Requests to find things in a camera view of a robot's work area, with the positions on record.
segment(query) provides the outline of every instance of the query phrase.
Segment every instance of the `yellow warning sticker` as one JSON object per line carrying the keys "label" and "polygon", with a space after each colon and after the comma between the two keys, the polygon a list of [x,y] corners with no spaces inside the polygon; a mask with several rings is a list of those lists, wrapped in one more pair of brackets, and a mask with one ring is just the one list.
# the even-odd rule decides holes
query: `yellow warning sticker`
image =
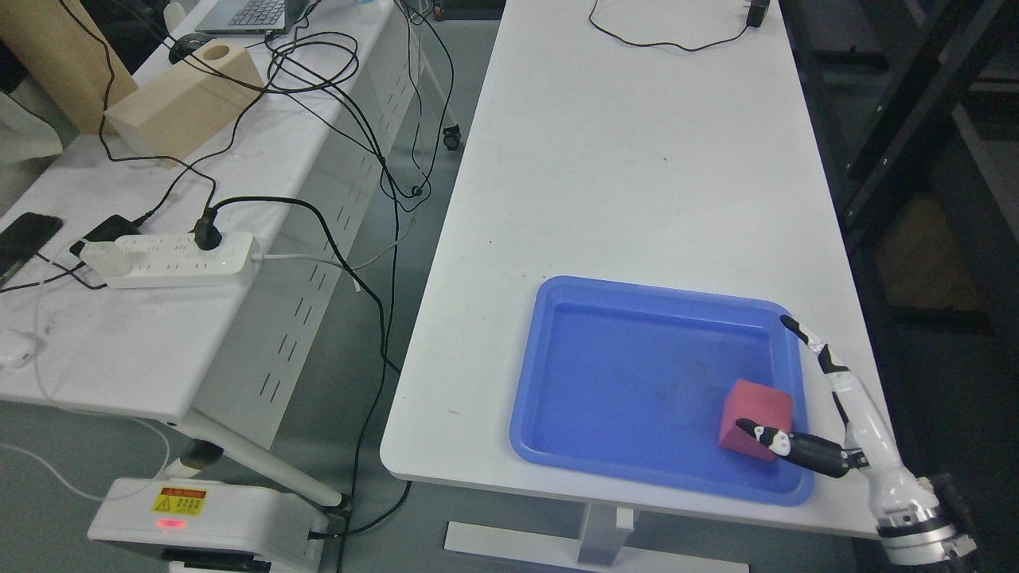
{"label": "yellow warning sticker", "polygon": [[184,489],[181,487],[163,487],[156,496],[152,511],[161,513],[179,513],[199,515],[205,504],[205,489]]}

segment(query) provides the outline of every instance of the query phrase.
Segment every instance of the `robotic arm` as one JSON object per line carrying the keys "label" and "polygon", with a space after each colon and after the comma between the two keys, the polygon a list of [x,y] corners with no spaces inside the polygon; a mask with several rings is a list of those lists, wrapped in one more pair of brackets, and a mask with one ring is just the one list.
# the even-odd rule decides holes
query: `robotic arm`
{"label": "robotic arm", "polygon": [[917,479],[906,469],[892,432],[860,379],[815,334],[789,316],[783,316],[782,323],[817,355],[846,422],[846,448],[818,436],[760,426],[747,418],[737,425],[776,455],[809,470],[832,477],[860,470],[870,485],[877,534],[893,564],[925,572],[975,571],[976,543],[970,533],[957,529],[971,525],[954,523],[953,512],[942,507],[930,481]]}

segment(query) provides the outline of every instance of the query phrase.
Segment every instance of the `power strip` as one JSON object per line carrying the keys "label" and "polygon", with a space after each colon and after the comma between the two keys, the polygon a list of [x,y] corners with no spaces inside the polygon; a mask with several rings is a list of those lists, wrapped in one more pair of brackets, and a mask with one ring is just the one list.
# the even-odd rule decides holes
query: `power strip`
{"label": "power strip", "polygon": [[82,260],[113,289],[242,284],[255,275],[250,232],[225,232],[211,251],[194,235],[128,235],[113,243],[88,243]]}

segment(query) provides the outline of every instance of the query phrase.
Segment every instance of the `white table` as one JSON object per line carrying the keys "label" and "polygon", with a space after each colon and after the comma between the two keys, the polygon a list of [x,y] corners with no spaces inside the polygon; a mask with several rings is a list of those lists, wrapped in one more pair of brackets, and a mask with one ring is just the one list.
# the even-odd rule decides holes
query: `white table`
{"label": "white table", "polygon": [[[213,4],[199,4],[175,34],[193,30]],[[391,2],[323,2],[310,23],[308,33],[339,31],[358,39],[360,71],[341,87],[364,108],[388,152],[414,94],[408,66],[416,77],[431,73],[427,61],[418,59],[417,36],[409,60],[407,23]],[[234,40],[248,45],[259,39]],[[258,47],[252,54],[264,73],[268,52]],[[341,52],[318,48],[296,58],[326,76],[346,61]],[[136,80],[144,84],[168,65],[166,49],[160,48]],[[334,99],[320,93],[300,99],[366,143]],[[230,127],[232,122],[191,158],[221,149]],[[130,155],[116,138],[112,147],[115,156]],[[243,119],[229,152],[200,169],[218,179],[217,199],[273,195],[315,204],[346,253],[378,189],[381,167],[298,104],[269,95]],[[98,138],[83,136],[0,219],[0,227],[25,211],[61,217],[63,229],[43,253],[69,266],[76,261],[58,253],[61,246],[114,213],[133,219],[146,212],[178,171],[145,161],[110,163]],[[187,232],[207,194],[204,179],[187,175],[143,231]],[[253,232],[264,252],[331,256],[320,226],[303,209],[240,204],[223,209],[216,222],[224,232]],[[9,284],[38,281],[43,272],[43,263],[35,260]],[[89,292],[63,279],[47,287],[41,299],[42,384],[63,407],[158,420],[217,444],[226,456],[322,505],[337,505],[339,492],[268,451],[336,276],[322,264],[271,261],[253,282],[236,287]],[[86,277],[96,281],[88,272]],[[33,332],[35,304],[34,289],[0,297],[0,327]],[[0,398],[50,403],[31,364],[0,370]]]}
{"label": "white table", "polygon": [[[818,475],[806,503],[779,507],[531,464],[513,451],[535,294],[561,274],[779,303],[827,338],[884,410],[776,3],[759,30],[696,54],[624,46],[592,29],[590,9],[507,3],[383,463],[405,479],[595,509],[875,537],[858,472]],[[745,17],[739,0],[602,0],[596,15],[630,39],[685,45],[734,36]],[[802,365],[811,432],[843,441],[806,350]],[[474,533],[458,551],[490,540]]]}

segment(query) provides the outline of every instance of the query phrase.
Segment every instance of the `red indicator light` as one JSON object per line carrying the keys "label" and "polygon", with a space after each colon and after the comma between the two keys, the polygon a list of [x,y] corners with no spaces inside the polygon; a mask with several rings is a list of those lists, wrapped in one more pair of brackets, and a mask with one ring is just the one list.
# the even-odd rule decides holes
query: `red indicator light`
{"label": "red indicator light", "polygon": [[156,527],[169,528],[169,529],[183,529],[187,527],[187,520],[185,519],[168,519],[161,517],[156,520]]}

